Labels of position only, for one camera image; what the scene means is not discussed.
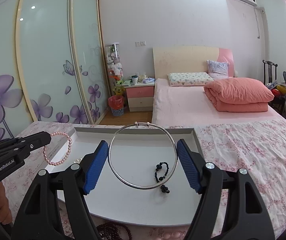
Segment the trash bin with red bag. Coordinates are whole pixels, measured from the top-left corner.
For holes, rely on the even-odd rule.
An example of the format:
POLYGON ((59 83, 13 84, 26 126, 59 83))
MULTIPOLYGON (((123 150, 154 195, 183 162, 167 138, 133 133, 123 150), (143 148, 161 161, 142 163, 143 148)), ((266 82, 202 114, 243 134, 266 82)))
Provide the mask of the trash bin with red bag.
POLYGON ((121 116, 124 114, 124 98, 122 95, 114 95, 108 99, 108 106, 113 116, 121 116))

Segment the floral pink bedsheet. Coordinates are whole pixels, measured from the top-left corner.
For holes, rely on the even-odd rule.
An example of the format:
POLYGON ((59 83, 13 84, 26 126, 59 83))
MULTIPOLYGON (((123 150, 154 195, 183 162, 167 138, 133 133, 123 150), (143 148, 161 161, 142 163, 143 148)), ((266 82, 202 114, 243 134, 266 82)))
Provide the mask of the floral pink bedsheet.
MULTIPOLYGON (((40 131, 63 131, 71 135, 75 128, 119 127, 34 122, 18 136, 24 137, 40 131)), ((177 130, 192 127, 206 161, 213 162, 222 170, 245 168, 251 173, 269 212, 275 236, 281 236, 286 230, 286 120, 273 118, 236 124, 166 128, 177 130)), ((35 174, 45 164, 41 152, 42 150, 32 152, 22 168, 3 180, 14 219, 35 174)))

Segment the pink beige nightstand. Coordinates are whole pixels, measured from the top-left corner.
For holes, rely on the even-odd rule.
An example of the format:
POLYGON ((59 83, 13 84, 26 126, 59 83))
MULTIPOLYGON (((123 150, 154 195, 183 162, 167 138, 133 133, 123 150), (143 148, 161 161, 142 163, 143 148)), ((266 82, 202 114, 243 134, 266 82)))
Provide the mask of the pink beige nightstand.
POLYGON ((139 83, 126 87, 126 96, 130 112, 153 110, 154 85, 155 82, 139 83))

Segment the beige pink headboard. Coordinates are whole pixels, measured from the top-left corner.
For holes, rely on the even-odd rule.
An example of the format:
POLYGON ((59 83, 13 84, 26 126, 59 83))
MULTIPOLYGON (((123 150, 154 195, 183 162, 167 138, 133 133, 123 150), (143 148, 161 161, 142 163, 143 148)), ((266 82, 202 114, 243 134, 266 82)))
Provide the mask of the beige pink headboard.
POLYGON ((153 63, 156 79, 170 73, 207 72, 207 61, 227 62, 228 75, 234 76, 232 50, 205 46, 154 47, 153 63))

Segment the thin silver bangle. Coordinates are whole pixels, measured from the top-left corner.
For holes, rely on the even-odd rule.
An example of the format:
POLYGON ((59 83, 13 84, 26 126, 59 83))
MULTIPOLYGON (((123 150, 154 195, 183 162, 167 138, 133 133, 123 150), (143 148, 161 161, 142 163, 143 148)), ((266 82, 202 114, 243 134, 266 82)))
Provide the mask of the thin silver bangle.
POLYGON ((176 143, 167 129, 149 122, 136 122, 118 129, 110 141, 108 164, 123 184, 138 190, 151 190, 166 183, 178 165, 176 143), (167 162, 166 176, 151 174, 160 162, 167 162))

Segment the white wall socket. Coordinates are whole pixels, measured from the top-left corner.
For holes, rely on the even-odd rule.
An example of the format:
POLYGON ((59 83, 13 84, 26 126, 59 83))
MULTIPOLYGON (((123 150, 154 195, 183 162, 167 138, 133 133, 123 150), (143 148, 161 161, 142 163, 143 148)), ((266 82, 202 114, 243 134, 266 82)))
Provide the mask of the white wall socket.
POLYGON ((135 46, 136 46, 136 47, 143 47, 143 46, 146 46, 146 41, 136 42, 136 43, 135 43, 135 46))

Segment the sliding floral wardrobe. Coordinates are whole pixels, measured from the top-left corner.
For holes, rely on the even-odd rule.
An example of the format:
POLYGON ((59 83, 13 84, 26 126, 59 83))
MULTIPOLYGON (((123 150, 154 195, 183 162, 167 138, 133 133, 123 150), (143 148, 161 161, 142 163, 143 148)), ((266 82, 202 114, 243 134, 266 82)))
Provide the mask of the sliding floral wardrobe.
POLYGON ((34 121, 98 124, 109 95, 100 0, 0 0, 0 140, 34 121))

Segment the purple small pillow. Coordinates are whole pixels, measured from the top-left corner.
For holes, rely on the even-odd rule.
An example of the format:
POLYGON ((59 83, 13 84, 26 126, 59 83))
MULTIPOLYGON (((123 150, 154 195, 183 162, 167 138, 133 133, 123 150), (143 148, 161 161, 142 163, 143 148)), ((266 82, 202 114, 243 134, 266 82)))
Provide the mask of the purple small pillow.
POLYGON ((228 78, 228 66, 227 62, 207 61, 208 74, 213 79, 226 79, 228 78))

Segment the pink bed mattress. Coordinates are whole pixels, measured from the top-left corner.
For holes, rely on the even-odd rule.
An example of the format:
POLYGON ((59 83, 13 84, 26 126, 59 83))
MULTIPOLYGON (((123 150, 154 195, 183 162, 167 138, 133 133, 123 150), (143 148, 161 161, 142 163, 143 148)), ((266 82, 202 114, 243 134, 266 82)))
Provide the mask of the pink bed mattress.
POLYGON ((282 119, 271 107, 266 112, 219 112, 202 86, 171 87, 167 79, 157 79, 154 86, 152 123, 163 127, 193 127, 282 119))

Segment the folded coral duvet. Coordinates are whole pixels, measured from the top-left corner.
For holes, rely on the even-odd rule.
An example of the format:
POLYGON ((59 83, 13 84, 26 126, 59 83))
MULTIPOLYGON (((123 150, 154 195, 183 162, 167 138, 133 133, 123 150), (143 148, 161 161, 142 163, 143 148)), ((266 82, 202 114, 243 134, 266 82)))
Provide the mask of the folded coral duvet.
POLYGON ((274 95, 263 83, 247 77, 214 80, 204 92, 219 112, 266 112, 274 95))

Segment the grey jewelry tray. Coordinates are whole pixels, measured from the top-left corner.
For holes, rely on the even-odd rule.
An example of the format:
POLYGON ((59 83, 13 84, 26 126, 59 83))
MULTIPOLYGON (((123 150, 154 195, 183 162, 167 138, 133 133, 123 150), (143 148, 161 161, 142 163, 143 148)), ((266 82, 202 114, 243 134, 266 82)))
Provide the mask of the grey jewelry tray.
POLYGON ((71 154, 59 166, 48 165, 49 172, 59 172, 95 151, 101 141, 113 146, 96 187, 85 197, 89 212, 95 217, 144 226, 182 226, 190 224, 200 195, 190 188, 180 162, 174 160, 172 144, 184 139, 189 148, 200 148, 193 129, 127 129, 120 134, 113 127, 71 129, 71 154), (166 183, 169 193, 160 189, 137 190, 119 177, 137 185, 155 183, 155 168, 167 162, 173 176, 166 183))

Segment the white mug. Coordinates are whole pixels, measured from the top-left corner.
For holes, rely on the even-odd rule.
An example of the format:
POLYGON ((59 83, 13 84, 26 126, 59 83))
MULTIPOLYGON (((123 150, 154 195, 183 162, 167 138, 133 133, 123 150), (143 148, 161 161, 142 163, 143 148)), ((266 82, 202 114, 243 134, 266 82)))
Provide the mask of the white mug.
POLYGON ((138 77, 137 75, 133 75, 133 76, 131 77, 131 82, 132 82, 132 84, 133 84, 133 85, 136 85, 136 84, 138 83, 138 79, 139 79, 139 77, 138 77))

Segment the dark wooden chair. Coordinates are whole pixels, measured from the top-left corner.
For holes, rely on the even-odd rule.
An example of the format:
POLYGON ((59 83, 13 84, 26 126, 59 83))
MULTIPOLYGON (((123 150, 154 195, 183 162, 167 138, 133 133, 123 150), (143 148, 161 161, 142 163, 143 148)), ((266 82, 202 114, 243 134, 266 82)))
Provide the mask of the dark wooden chair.
POLYGON ((269 102, 269 106, 278 114, 282 115, 285 108, 284 94, 277 88, 277 67, 278 64, 268 60, 263 60, 263 83, 272 92, 274 99, 269 102))

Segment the glass plush toy display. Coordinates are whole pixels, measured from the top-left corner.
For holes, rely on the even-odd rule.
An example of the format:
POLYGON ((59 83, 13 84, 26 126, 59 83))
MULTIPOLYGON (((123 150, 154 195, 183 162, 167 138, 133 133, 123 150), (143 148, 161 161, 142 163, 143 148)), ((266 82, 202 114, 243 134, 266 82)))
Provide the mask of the glass plush toy display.
POLYGON ((123 67, 119 54, 119 42, 106 44, 104 46, 104 52, 110 90, 112 95, 114 95, 116 87, 121 85, 123 80, 123 67))

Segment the floral white pillow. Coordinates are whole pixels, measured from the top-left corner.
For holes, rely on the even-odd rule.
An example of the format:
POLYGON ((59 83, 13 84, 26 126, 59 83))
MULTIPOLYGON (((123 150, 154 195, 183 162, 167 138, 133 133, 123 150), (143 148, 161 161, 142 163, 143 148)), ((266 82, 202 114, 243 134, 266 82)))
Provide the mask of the floral white pillow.
POLYGON ((206 72, 168 74, 168 82, 172 87, 204 86, 213 80, 206 72))

